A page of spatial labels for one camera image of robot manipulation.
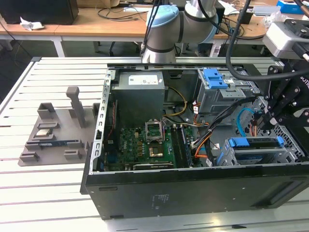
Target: floor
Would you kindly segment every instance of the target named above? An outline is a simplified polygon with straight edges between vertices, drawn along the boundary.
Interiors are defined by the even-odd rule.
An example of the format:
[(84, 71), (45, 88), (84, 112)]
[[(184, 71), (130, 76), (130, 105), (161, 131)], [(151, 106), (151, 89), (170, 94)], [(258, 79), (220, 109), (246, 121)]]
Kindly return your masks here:
[[(49, 41), (19, 41), (22, 46), (33, 57), (57, 57), (54, 44)], [(11, 90), (14, 83), (17, 81), (25, 67), (30, 62), (31, 58), (23, 51), (19, 44), (11, 42), (12, 51), (3, 49), (0, 52), (0, 101), (2, 101), (7, 93)], [(100, 52), (94, 52), (92, 42), (64, 42), (64, 49), (68, 57), (108, 57), (109, 47), (111, 42), (101, 42), (99, 47)], [(186, 54), (181, 56), (196, 57), (196, 44), (190, 44)], [(236, 45), (233, 51), (233, 56), (236, 57), (259, 57), (261, 46), (253, 49), (251, 45)], [(226, 48), (221, 49), (219, 56), (225, 56)], [(132, 43), (116, 42), (113, 53), (115, 57), (135, 57), (139, 56), (136, 52), (136, 47)]]

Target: green motherboard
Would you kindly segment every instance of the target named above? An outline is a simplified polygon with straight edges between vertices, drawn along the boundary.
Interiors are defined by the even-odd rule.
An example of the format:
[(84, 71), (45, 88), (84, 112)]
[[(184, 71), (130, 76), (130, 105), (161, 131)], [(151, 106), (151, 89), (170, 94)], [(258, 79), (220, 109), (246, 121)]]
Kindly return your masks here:
[[(121, 128), (119, 135), (119, 151), (113, 154), (108, 162), (109, 171), (130, 171), (135, 170), (133, 165), (143, 164), (166, 164), (169, 168), (177, 168), (174, 147), (172, 141), (171, 127), (164, 127), (164, 141), (147, 142), (145, 127), (142, 128)], [(193, 132), (190, 127), (184, 127), (186, 145), (193, 139)], [(148, 128), (148, 136), (158, 136), (160, 131), (156, 128)]]

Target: motherboard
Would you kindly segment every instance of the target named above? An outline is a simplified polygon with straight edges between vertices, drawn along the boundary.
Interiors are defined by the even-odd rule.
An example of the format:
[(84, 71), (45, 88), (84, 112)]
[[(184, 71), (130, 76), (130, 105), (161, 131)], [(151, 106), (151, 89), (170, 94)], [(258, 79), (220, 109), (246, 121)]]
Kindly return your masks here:
[(121, 128), (118, 151), (109, 152), (105, 168), (109, 171), (131, 171), (183, 168), (192, 165), (190, 127), (164, 126), (163, 140), (149, 140), (161, 131), (156, 127)]

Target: aluminum extrusion table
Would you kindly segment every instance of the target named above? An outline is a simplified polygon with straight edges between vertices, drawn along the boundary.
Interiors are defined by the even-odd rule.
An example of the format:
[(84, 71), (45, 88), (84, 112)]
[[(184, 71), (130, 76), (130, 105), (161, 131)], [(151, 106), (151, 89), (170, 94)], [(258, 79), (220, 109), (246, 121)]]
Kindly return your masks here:
[[(263, 74), (269, 65), (275, 64), (270, 58), (232, 61), (253, 63)], [(177, 62), (224, 63), (225, 60), (179, 58)], [(90, 197), (79, 193), (83, 164), (19, 167), (18, 158), (36, 122), (39, 104), (52, 102), (55, 108), (70, 107), (66, 89), (78, 86), (83, 106), (91, 107), (100, 100), (107, 63), (140, 63), (140, 59), (42, 58), (27, 66), (1, 104), (0, 231), (192, 232), (227, 231), (232, 225), (241, 225), (247, 227), (239, 229), (242, 232), (289, 232), (309, 228), (308, 189), (278, 209), (103, 221)]]

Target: expansion slot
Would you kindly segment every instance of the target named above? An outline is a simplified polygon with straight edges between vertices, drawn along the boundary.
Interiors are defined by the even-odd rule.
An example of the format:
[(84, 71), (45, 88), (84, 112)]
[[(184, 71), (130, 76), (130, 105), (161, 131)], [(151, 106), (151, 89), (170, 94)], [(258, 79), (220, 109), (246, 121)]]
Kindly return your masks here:
[(186, 143), (182, 127), (171, 127), (172, 145), (177, 168), (188, 168), (191, 165), (191, 153)]

